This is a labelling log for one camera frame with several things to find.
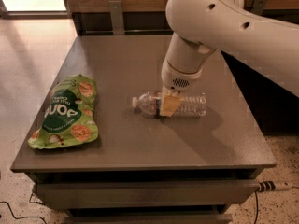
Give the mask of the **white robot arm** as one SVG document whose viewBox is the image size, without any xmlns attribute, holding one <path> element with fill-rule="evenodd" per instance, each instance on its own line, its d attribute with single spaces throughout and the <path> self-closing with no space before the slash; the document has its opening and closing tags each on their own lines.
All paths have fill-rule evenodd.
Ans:
<svg viewBox="0 0 299 224">
<path fill-rule="evenodd" d="M 299 25 L 247 12 L 244 0 L 168 0 L 173 31 L 162 68 L 160 114 L 171 117 L 216 50 L 299 96 Z"/>
</svg>

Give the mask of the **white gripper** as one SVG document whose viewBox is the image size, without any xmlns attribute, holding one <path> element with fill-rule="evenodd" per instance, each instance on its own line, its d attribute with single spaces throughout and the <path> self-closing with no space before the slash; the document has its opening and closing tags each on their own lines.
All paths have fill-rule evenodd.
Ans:
<svg viewBox="0 0 299 224">
<path fill-rule="evenodd" d="M 188 91 L 201 76 L 202 71 L 187 74 L 176 70 L 168 61 L 162 65 L 161 78 L 163 87 L 162 103 L 160 114 L 164 117 L 171 117 L 177 111 L 183 101 L 180 91 Z"/>
</svg>

